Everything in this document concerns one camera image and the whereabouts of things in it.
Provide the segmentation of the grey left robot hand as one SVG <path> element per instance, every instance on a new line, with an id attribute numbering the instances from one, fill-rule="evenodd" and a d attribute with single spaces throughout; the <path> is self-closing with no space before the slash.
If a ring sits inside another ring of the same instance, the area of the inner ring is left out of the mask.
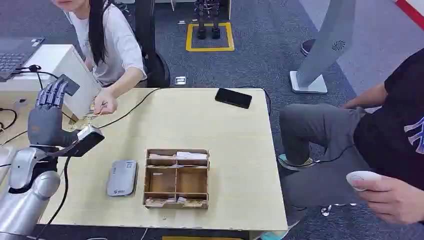
<path id="1" fill-rule="evenodd" d="M 29 112 L 27 136 L 31 145 L 68 147 L 75 142 L 76 131 L 62 128 L 65 95 L 73 96 L 80 86 L 62 74 L 38 93 Z"/>

